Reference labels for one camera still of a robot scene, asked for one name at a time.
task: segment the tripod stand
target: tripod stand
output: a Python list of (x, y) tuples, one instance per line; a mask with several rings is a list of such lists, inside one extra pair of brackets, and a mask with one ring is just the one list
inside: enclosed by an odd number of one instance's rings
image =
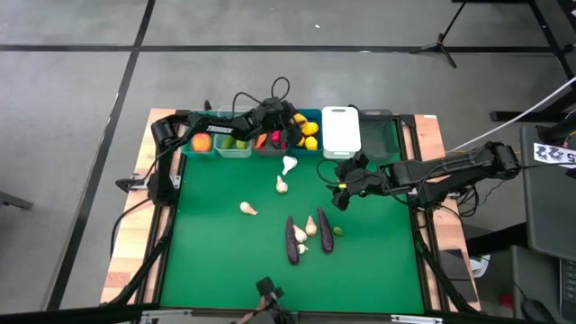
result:
[(450, 64), (450, 66), (452, 68), (456, 68), (456, 62), (454, 62), (454, 60), (450, 56), (450, 53), (448, 53), (448, 51), (446, 50), (446, 47), (444, 47), (444, 39), (446, 38), (446, 35), (448, 34), (448, 32), (450, 32), (450, 29), (452, 28), (452, 25), (456, 21), (456, 18), (458, 18), (458, 16), (460, 15), (460, 12), (462, 11), (462, 9), (464, 9), (464, 6), (467, 3), (468, 3), (468, 0), (465, 0), (462, 2), (462, 4), (460, 5), (460, 8), (458, 8), (458, 11), (454, 15), (454, 18), (452, 18), (452, 21), (448, 25), (448, 28), (446, 28), (444, 33), (438, 34), (438, 39), (436, 40), (435, 43), (424, 45), (419, 49), (413, 50), (410, 54), (418, 54), (421, 52), (430, 52), (430, 51), (442, 52), (446, 56), (446, 59), (448, 60), (448, 64)]

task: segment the wooden table frame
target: wooden table frame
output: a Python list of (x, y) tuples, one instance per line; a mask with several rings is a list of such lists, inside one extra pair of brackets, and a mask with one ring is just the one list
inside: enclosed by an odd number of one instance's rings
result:
[[(149, 166), (155, 159), (156, 147), (150, 132), (151, 123), (175, 112), (176, 110), (174, 109), (152, 109), (150, 111), (134, 169), (135, 174), (146, 174)], [(405, 158), (429, 160), (441, 158), (445, 155), (444, 144), (436, 116), (404, 115), (401, 116), (401, 119), (403, 120), (403, 132), (400, 135), (400, 139), (404, 139), (406, 147)], [(179, 167), (182, 167), (183, 162), (184, 161), (180, 160), (180, 151), (178, 150), (174, 154), (172, 165), (174, 173), (176, 173)], [(124, 210), (146, 199), (146, 197), (147, 192), (145, 190), (129, 192)], [(446, 199), (444, 205), (457, 211), (457, 206), (453, 199)], [(108, 302), (116, 297), (124, 285), (126, 285), (136, 271), (138, 271), (145, 255), (148, 254), (162, 236), (170, 212), (171, 209), (168, 207), (155, 208), (152, 202), (146, 202), (122, 220), (118, 228), (118, 235), (108, 268), (108, 275), (104, 283), (101, 302)], [(430, 226), (426, 226), (421, 230), (430, 249), (436, 254), (436, 257), (438, 250), (449, 248), (461, 249), (472, 277), (460, 218), (446, 209), (434, 211), (433, 216), (426, 215), (424, 212), (418, 212), (418, 222), (420, 225), (426, 224), (426, 220), (429, 221), (430, 219), (433, 220)], [(431, 245), (428, 239), (430, 237), (436, 237), (436, 240), (432, 241)], [(158, 279), (163, 277), (163, 274), (158, 272), (160, 270), (158, 265), (159, 262), (166, 261), (166, 258), (167, 253), (163, 253), (163, 255), (158, 258), (148, 273), (148, 277), (144, 283), (145, 289), (139, 289), (131, 297), (130, 303), (153, 302), (158, 298), (159, 292), (155, 290), (155, 287), (158, 285)], [(425, 278), (427, 284), (424, 285), (423, 291), (428, 292), (430, 297), (429, 300), (425, 302), (425, 306), (431, 310), (455, 311), (454, 305), (446, 298), (442, 290), (438, 289), (436, 278), (429, 266), (424, 265), (424, 263), (420, 266), (426, 267)], [(475, 309), (480, 309), (479, 302), (472, 302), (470, 304)]]

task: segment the white label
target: white label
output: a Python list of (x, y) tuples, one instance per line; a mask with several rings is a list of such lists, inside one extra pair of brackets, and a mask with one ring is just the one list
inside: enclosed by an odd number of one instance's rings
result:
[(207, 131), (230, 134), (230, 133), (232, 133), (232, 128), (220, 127), (220, 126), (208, 126)]
[[(552, 145), (534, 143), (534, 160), (542, 163), (576, 163), (576, 151)], [(558, 167), (575, 168), (576, 165)]]

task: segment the green vegetable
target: green vegetable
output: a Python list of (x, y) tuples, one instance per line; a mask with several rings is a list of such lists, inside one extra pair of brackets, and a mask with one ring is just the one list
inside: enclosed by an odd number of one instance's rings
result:
[(241, 141), (241, 140), (237, 140), (236, 141), (236, 147), (238, 149), (246, 149), (246, 142), (245, 141)]
[(232, 144), (234, 144), (234, 138), (231, 136), (227, 136), (222, 141), (222, 148), (229, 149), (230, 147), (232, 147)]
[(336, 234), (338, 236), (344, 236), (344, 232), (338, 226), (335, 226), (334, 229), (332, 229), (332, 231), (334, 232), (334, 234)]

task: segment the white cable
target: white cable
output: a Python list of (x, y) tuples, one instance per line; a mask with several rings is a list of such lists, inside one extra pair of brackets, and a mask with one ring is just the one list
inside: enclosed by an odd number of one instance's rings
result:
[(568, 112), (568, 114), (566, 115), (566, 117), (564, 117), (564, 119), (567, 119), (568, 117), (570, 117), (570, 115), (573, 114), (574, 112), (576, 112), (576, 108), (572, 109), (571, 112)]
[(500, 126), (498, 126), (497, 128), (493, 129), (493, 130), (489, 130), (485, 133), (483, 133), (482, 135), (480, 135), (479, 137), (475, 138), (475, 139), (471, 139), (467, 142), (465, 142), (464, 144), (456, 147), (456, 148), (452, 148), (450, 149), (448, 152), (452, 152), (455, 151), (457, 149), (461, 149), (469, 144), (474, 143), (476, 140), (479, 140), (485, 136), (488, 136), (490, 134), (492, 134), (494, 131), (499, 131), (501, 129), (503, 129), (504, 127), (510, 125), (512, 122), (515, 122), (517, 120), (519, 120), (520, 118), (524, 117), (525, 115), (527, 115), (528, 113), (532, 112), (534, 109), (538, 109), (540, 108), (541, 105), (545, 104), (547, 101), (549, 101), (552, 97), (554, 97), (555, 95), (558, 95), (558, 93), (560, 93), (562, 90), (564, 90), (566, 87), (568, 87), (569, 85), (571, 85), (574, 81), (576, 81), (576, 77), (574, 77), (573, 79), (571, 79), (570, 81), (566, 82), (564, 85), (562, 85), (561, 87), (558, 88), (558, 90), (554, 91), (552, 94), (548, 95), (544, 100), (542, 100), (540, 103), (535, 104), (532, 108), (528, 109), (525, 112), (522, 112), (520, 115), (518, 115), (516, 118), (507, 121), (503, 124), (501, 124)]

